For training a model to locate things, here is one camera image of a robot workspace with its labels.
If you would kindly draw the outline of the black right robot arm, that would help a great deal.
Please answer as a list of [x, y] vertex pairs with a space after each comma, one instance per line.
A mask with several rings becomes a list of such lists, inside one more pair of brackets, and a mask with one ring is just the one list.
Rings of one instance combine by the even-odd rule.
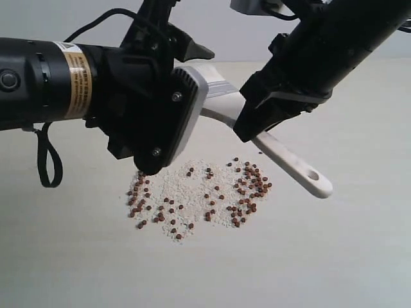
[[312, 112], [410, 17], [410, 1], [284, 1], [299, 23], [279, 33], [272, 56], [240, 89], [234, 132], [243, 141]]

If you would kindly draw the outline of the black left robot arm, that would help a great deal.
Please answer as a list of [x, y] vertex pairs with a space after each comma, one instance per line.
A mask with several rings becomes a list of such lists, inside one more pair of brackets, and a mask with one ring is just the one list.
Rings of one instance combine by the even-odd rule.
[[1, 129], [83, 119], [109, 138], [118, 159], [156, 173], [178, 155], [199, 117], [207, 87], [175, 62], [214, 53], [174, 26], [175, 1], [144, 1], [118, 47], [1, 39]]

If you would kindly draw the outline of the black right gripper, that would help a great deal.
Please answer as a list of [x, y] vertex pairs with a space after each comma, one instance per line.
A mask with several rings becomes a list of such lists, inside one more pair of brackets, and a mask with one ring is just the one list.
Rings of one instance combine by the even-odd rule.
[[300, 22], [269, 46], [271, 59], [241, 88], [234, 132], [248, 142], [304, 104], [325, 102], [351, 71], [398, 29], [397, 1], [285, 1]]

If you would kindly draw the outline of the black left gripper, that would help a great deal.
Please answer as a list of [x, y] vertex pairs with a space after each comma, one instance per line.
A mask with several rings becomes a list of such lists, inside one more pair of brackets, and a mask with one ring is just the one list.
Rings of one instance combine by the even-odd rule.
[[[117, 159], [166, 159], [175, 142], [171, 102], [173, 48], [168, 21], [175, 1], [143, 1], [120, 47], [87, 45], [97, 76], [93, 124]], [[175, 27], [175, 59], [212, 60], [214, 52]]]

